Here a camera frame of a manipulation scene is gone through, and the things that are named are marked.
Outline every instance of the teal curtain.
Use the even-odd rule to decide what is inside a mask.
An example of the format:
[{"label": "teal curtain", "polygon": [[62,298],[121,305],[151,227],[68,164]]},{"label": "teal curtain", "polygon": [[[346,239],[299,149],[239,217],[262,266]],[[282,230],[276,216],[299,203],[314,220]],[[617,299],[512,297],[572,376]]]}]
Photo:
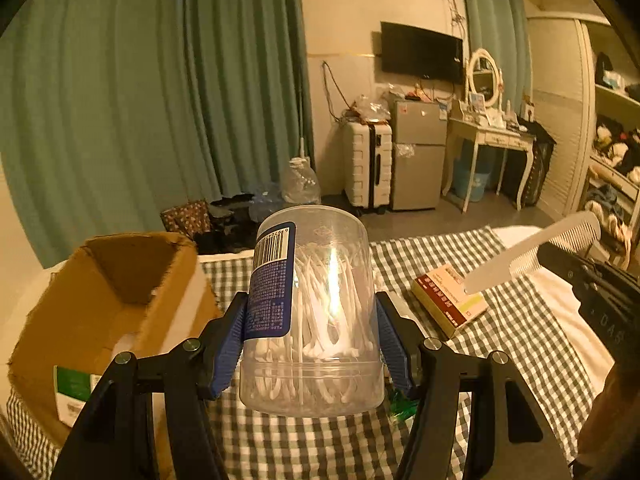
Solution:
[{"label": "teal curtain", "polygon": [[0,38],[0,148],[44,266],[277,181],[310,144],[300,0],[28,0]]},{"label": "teal curtain", "polygon": [[528,94],[531,63],[524,0],[465,0],[469,50],[485,48],[502,69],[503,106],[507,100],[520,113]]}]

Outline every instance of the cotton swab container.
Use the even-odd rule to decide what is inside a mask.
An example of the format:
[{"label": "cotton swab container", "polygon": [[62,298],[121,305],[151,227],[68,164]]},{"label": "cotton swab container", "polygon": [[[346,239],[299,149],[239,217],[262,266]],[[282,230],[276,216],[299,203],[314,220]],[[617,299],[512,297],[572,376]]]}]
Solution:
[{"label": "cotton swab container", "polygon": [[303,205],[258,230],[240,399],[273,415],[365,412],[384,398],[369,243],[354,216]]}]

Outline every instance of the small carton box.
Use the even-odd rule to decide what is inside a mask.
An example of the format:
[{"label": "small carton box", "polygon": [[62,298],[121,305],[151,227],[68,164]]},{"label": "small carton box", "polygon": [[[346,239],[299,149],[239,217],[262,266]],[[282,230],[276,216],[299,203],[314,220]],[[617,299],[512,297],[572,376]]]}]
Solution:
[{"label": "small carton box", "polygon": [[[69,257],[30,312],[9,378],[40,429],[62,447],[117,352],[131,350],[139,358],[167,352],[221,315],[188,238],[92,238]],[[61,402],[65,394],[77,402]],[[168,478],[172,460],[161,394],[154,394],[154,426],[160,476]]]},{"label": "small carton box", "polygon": [[451,264],[447,264],[419,276],[411,284],[412,293],[449,339],[488,306],[479,292],[466,295],[463,281]]}]

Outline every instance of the black and white checkered fabric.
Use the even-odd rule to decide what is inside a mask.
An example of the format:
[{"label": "black and white checkered fabric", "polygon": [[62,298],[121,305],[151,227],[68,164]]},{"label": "black and white checkered fabric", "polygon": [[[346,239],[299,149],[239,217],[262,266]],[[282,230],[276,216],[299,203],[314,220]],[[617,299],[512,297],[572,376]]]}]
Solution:
[{"label": "black and white checkered fabric", "polygon": [[[371,244],[372,260],[386,288],[405,298],[427,332],[437,336],[410,291],[412,279],[451,263],[462,274],[503,249],[489,228],[462,234],[406,238]],[[248,290],[251,258],[203,264],[224,310],[238,290]],[[593,393],[588,376],[550,310],[528,278],[485,294],[489,310],[448,342],[457,352],[486,356],[494,349],[516,362],[548,418],[567,460]],[[23,461],[36,478],[48,478],[58,450],[40,431],[19,397],[8,415]],[[461,478],[468,440],[470,396],[460,394],[449,478]],[[386,478],[396,472],[412,420],[390,417],[388,403],[367,413],[332,418],[269,416],[248,410],[238,397],[238,375],[209,405],[212,431],[226,471],[236,479]]]}]

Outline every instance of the blue gripper pad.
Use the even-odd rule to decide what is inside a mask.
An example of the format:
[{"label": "blue gripper pad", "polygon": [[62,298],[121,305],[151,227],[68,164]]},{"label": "blue gripper pad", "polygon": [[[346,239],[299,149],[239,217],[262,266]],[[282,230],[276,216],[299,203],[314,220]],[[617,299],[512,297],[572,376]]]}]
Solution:
[{"label": "blue gripper pad", "polygon": [[409,399],[417,394],[421,378],[419,345],[424,336],[410,319],[398,314],[386,292],[376,293],[380,349],[394,386]]},{"label": "blue gripper pad", "polygon": [[244,333],[246,299],[245,292],[238,292],[235,295],[225,315],[220,319],[220,328],[216,331],[220,342],[214,348],[213,380],[210,385],[214,399],[217,399],[231,384],[231,378],[240,358],[244,343],[242,335]]}]

